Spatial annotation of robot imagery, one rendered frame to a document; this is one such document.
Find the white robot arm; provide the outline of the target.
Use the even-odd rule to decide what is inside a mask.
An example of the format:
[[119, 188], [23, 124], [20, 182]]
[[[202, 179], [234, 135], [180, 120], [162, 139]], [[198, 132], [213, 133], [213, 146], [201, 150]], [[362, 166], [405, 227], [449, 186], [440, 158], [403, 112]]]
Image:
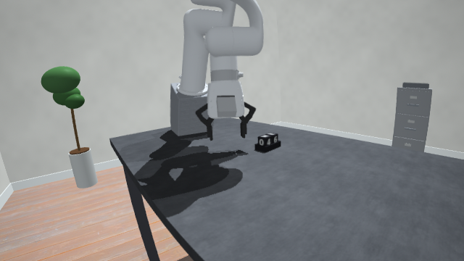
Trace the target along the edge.
[[[243, 77], [238, 70], [237, 56], [254, 56], [262, 51], [263, 17], [256, 0], [191, 2], [222, 9], [190, 9], [183, 17], [183, 64], [177, 90], [185, 95], [199, 96], [207, 93], [205, 82], [209, 53], [211, 81]], [[249, 27], [233, 26], [236, 4], [247, 13]], [[217, 117], [235, 117], [236, 112], [235, 96], [217, 96]]]

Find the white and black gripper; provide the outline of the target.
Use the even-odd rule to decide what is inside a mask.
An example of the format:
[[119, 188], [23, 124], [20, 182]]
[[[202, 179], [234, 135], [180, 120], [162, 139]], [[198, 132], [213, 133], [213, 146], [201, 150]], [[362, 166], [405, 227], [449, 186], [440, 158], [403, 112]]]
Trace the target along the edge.
[[[212, 90], [215, 91], [212, 91]], [[207, 87], [207, 104], [201, 107], [196, 111], [196, 116], [200, 119], [202, 123], [207, 126], [207, 137], [210, 137], [210, 140], [213, 140], [212, 137], [212, 126], [211, 123], [214, 119], [220, 118], [231, 118], [231, 117], [218, 117], [217, 111], [217, 96], [235, 96], [236, 100], [236, 116], [241, 119], [241, 137], [245, 138], [245, 134], [247, 134], [247, 123], [252, 118], [256, 108], [244, 102], [243, 91], [241, 87], [241, 82], [238, 80], [216, 80], [211, 81], [208, 83]], [[244, 107], [249, 109], [249, 113], [244, 116]], [[206, 120], [202, 113], [206, 109], [209, 110], [208, 119]]]

